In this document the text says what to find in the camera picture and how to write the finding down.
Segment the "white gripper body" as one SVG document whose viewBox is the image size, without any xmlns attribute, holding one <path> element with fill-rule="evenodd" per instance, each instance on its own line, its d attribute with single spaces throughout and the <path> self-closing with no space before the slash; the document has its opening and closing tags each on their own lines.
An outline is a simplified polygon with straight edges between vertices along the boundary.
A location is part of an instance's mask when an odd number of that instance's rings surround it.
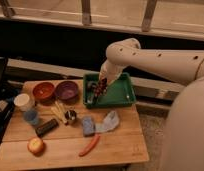
<svg viewBox="0 0 204 171">
<path fill-rule="evenodd" d="M 111 85 L 114 81 L 116 81 L 120 75 L 122 74 L 123 70 L 126 68 L 126 65 L 117 65 L 109 60 L 106 60 L 100 68 L 99 72 L 99 79 L 107 80 L 107 85 Z"/>
</svg>

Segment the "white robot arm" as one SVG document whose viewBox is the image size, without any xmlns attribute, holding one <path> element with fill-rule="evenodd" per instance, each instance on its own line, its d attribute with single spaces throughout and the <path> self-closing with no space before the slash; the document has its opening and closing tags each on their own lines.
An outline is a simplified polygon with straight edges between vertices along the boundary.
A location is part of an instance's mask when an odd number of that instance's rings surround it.
<svg viewBox="0 0 204 171">
<path fill-rule="evenodd" d="M 127 67 L 179 89 L 165 127 L 159 171 L 204 171 L 204 50 L 143 49 L 135 38 L 107 46 L 99 77 L 112 84 Z"/>
</svg>

